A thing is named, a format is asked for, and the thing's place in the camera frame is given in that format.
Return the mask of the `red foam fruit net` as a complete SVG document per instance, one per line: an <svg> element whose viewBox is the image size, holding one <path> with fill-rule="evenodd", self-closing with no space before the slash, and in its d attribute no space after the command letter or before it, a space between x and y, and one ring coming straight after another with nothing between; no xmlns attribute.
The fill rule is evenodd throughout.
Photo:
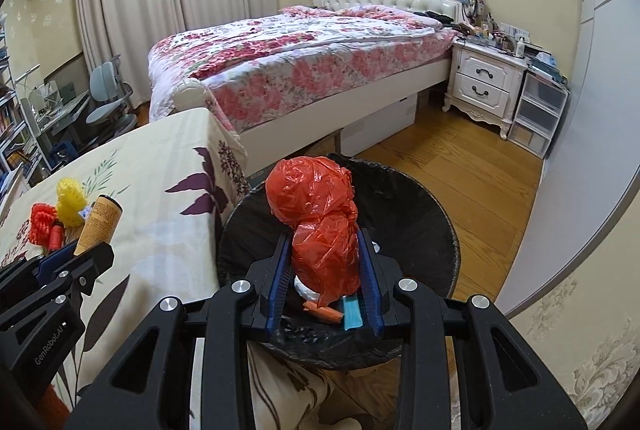
<svg viewBox="0 0 640 430"><path fill-rule="evenodd" d="M33 205L29 217L28 241L35 246L49 246L52 226L57 218L55 206L43 202Z"/></svg>

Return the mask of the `yellow label brown bottle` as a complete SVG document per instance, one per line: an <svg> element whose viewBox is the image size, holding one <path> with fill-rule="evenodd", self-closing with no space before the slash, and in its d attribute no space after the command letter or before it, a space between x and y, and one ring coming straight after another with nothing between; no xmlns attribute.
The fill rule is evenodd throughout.
<svg viewBox="0 0 640 430"><path fill-rule="evenodd" d="M93 203L91 211L78 238L75 256L99 244L109 244L122 217L122 207L114 198L100 195Z"/></svg>

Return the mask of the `yellow foam fruit net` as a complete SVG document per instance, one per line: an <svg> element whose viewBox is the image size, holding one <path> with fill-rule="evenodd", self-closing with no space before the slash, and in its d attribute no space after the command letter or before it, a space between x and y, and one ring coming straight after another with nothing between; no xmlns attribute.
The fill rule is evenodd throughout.
<svg viewBox="0 0 640 430"><path fill-rule="evenodd" d="M56 215L66 228L78 228L84 224L81 211L88 205L81 184L72 178L63 178L56 184Z"/></svg>

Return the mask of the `red plastic bag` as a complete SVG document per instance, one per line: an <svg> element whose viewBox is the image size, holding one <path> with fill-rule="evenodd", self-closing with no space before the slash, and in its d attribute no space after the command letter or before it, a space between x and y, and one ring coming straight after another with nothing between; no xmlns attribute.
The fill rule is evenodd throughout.
<svg viewBox="0 0 640 430"><path fill-rule="evenodd" d="M325 308L360 287L358 209L352 174L325 156L276 163L266 179L274 216L293 230L295 275Z"/></svg>

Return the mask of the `red bottle black cap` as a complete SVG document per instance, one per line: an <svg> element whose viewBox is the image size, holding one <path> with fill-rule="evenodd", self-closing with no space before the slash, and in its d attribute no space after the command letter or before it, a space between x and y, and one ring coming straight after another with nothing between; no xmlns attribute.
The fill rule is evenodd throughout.
<svg viewBox="0 0 640 430"><path fill-rule="evenodd" d="M59 220L55 220L50 229L50 238L48 243L48 251L55 252L64 246L65 242L65 226Z"/></svg>

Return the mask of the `black lined trash bin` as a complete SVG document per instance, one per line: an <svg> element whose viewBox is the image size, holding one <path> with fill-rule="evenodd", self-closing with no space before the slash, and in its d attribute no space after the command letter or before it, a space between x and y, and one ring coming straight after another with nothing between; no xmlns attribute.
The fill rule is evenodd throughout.
<svg viewBox="0 0 640 430"><path fill-rule="evenodd" d="M438 200L419 181L378 162L339 154L332 160L352 174L358 224L381 254L395 259L405 276L449 298L456 288L460 248L456 231ZM250 177L250 191L229 216L216 255L218 282L244 277L250 266L273 255L290 229L270 211L262 169ZM329 370L384 364L400 353L395 341L374 340L362 329L346 332L303 309L295 290L286 297L279 330L268 349L282 358Z"/></svg>

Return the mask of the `white bookshelf with books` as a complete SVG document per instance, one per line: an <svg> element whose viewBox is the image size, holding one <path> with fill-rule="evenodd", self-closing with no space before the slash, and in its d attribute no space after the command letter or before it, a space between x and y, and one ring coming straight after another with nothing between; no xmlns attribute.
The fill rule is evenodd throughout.
<svg viewBox="0 0 640 430"><path fill-rule="evenodd" d="M12 184L26 190L42 177L43 154L24 117L14 82L8 48L6 13L1 13L1 197Z"/></svg>

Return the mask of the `floral cream bed sheet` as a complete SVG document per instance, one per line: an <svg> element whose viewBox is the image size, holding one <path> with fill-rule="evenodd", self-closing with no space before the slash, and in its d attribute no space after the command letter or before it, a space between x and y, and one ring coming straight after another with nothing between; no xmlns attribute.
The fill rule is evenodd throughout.
<svg viewBox="0 0 640 430"><path fill-rule="evenodd" d="M89 200L122 207L111 241L112 267L80 309L85 332L63 363L37 413L64 426L80 392L160 300L201 300L218 288L216 246L246 192L246 153L206 109L179 112L137 128L74 160L11 205L1 224L1 261L35 259L30 212L54 204L58 184L77 181Z"/></svg>

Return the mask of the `grey study desk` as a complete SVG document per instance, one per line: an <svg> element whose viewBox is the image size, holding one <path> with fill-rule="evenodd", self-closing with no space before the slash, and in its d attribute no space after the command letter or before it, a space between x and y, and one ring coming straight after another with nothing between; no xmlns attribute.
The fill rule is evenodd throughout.
<svg viewBox="0 0 640 430"><path fill-rule="evenodd" d="M51 165L49 154L53 147L52 138L55 138L59 134L64 134L67 129L72 129L70 136L76 143L79 142L73 124L89 105L90 98L91 96L88 91L82 92L67 104L56 105L53 112L48 112L42 119L37 117L32 103L28 98L20 99L21 112L28 127L29 134L36 141L41 155L46 160L48 166Z"/></svg>

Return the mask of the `light blue desk chair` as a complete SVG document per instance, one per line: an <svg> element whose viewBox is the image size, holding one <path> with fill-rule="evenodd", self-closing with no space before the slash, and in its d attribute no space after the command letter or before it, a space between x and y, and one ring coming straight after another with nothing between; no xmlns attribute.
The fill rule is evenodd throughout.
<svg viewBox="0 0 640 430"><path fill-rule="evenodd" d="M134 130L137 116L132 112L132 87L119 71L120 55L107 60L90 75L89 92L96 107L86 118L86 125L96 129L90 146L102 145L112 138Z"/></svg>

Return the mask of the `plastic drawer storage unit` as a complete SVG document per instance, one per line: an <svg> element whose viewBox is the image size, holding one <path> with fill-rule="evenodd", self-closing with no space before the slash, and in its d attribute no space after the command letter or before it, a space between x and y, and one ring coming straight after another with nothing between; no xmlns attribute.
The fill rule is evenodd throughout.
<svg viewBox="0 0 640 430"><path fill-rule="evenodd" d="M540 159L547 157L570 92L535 68L526 70L508 140Z"/></svg>

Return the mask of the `white nightstand with drawers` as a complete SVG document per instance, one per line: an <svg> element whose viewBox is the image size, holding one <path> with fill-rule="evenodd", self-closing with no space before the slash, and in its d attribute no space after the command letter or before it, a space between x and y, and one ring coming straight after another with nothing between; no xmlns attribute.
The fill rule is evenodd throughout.
<svg viewBox="0 0 640 430"><path fill-rule="evenodd" d="M454 107L475 122L498 127L506 140L526 69L522 58L457 38L442 111Z"/></svg>

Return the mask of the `pink floral quilt bed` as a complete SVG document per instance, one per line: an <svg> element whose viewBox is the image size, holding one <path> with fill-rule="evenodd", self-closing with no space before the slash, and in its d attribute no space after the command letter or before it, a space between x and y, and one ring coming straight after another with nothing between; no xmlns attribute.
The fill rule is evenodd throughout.
<svg viewBox="0 0 640 430"><path fill-rule="evenodd" d="M338 11L294 5L173 34L149 52L150 118L176 112L190 84L206 107L242 133L330 96L448 55L458 32L428 16L365 4Z"/></svg>

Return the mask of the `white round bed post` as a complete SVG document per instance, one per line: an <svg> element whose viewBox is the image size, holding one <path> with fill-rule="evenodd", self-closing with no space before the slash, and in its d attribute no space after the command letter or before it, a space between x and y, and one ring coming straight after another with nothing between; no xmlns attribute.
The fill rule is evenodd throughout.
<svg viewBox="0 0 640 430"><path fill-rule="evenodd" d="M212 107L212 94L207 86L200 80L194 78L184 78L171 92L174 109L177 112L185 112L194 108Z"/></svg>

